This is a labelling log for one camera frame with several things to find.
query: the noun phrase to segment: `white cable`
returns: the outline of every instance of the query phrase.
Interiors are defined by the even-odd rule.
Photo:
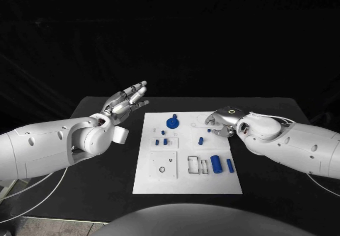
[[[329,190],[316,180],[315,178],[310,176],[310,174],[307,173],[310,179],[315,181],[315,183],[325,189],[328,190],[331,193],[333,193],[335,195],[338,195],[340,197],[340,195],[338,193],[335,193],[332,190]]]
[[[11,221],[11,220],[14,220],[15,218],[18,218],[18,217],[21,217],[22,215],[25,215],[29,211],[32,211],[32,210],[47,201],[47,199],[51,197],[52,193],[55,192],[55,190],[57,190],[57,188],[58,188],[58,186],[60,186],[60,184],[61,184],[61,182],[63,182],[63,179],[64,179],[65,174],[67,174],[67,170],[68,170],[68,168],[65,169],[63,178],[61,178],[61,180],[60,180],[60,183],[58,183],[55,189],[52,190],[51,194],[45,197],[45,199],[44,199],[27,212],[24,212],[21,215],[12,217],[11,219],[0,221],[0,223],[3,223],[3,222],[6,222],[6,221]]]
[[[263,115],[263,114],[258,114],[258,113],[254,113],[254,112],[250,112],[253,115],[257,115],[257,116],[261,116],[261,117],[274,117],[274,118],[279,118],[282,120],[284,120],[287,122],[287,120],[293,123],[296,123],[294,120],[289,119],[289,118],[284,118],[284,117],[277,117],[277,116],[269,116],[269,115]]]
[[[16,196],[19,193],[25,192],[27,190],[29,190],[31,188],[34,188],[38,184],[41,184],[52,175],[54,173],[51,173],[39,182],[37,182],[31,187],[28,187],[27,189],[24,189],[22,191],[19,191],[18,193],[9,195],[8,197],[5,198],[0,198],[0,201],[8,199],[8,198],[12,198],[14,196]]]

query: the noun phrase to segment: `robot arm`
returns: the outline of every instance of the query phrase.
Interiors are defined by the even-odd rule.
[[[47,175],[103,154],[112,141],[124,144],[129,130],[117,125],[146,93],[143,81],[110,97],[103,111],[86,118],[27,125],[0,135],[0,180]]]
[[[233,107],[220,109],[207,119],[224,124],[214,134],[231,137],[238,134],[248,150],[266,155],[293,169],[340,179],[340,134],[322,127],[289,122],[270,116],[246,113]]]

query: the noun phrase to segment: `black table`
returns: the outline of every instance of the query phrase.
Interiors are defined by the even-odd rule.
[[[113,143],[107,152],[70,167],[64,181],[47,202],[27,216],[110,222],[123,215],[163,204],[202,203],[228,206],[270,216],[319,235],[339,235],[340,198],[322,189],[309,176],[253,154],[238,136],[230,139],[244,195],[133,194],[135,174],[146,112],[215,111],[231,105],[309,124],[290,98],[148,98],[150,104],[122,124],[130,130],[127,143]],[[73,118],[100,112],[107,97],[87,97]],[[58,171],[25,192],[14,215],[34,207],[61,179]],[[319,177],[326,183],[339,180]]]

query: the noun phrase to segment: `small blue part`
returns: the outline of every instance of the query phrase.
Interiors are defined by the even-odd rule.
[[[168,120],[169,129],[176,129],[179,127],[178,115],[173,114],[172,118]]]
[[[233,160],[231,159],[227,159],[227,164],[228,164],[228,167],[230,167],[230,172],[234,173],[234,167],[233,167]]]
[[[222,170],[222,165],[221,165],[221,161],[220,161],[220,156],[212,156],[211,157],[212,160],[212,169],[214,169],[214,173],[220,174],[224,172]]]
[[[201,140],[199,140],[199,145],[202,145],[204,144],[204,138],[201,137]]]

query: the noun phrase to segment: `black backdrop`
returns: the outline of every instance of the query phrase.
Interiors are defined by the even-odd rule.
[[[150,97],[292,97],[338,130],[339,8],[333,1],[3,1],[0,131],[68,118],[86,96],[143,80]]]

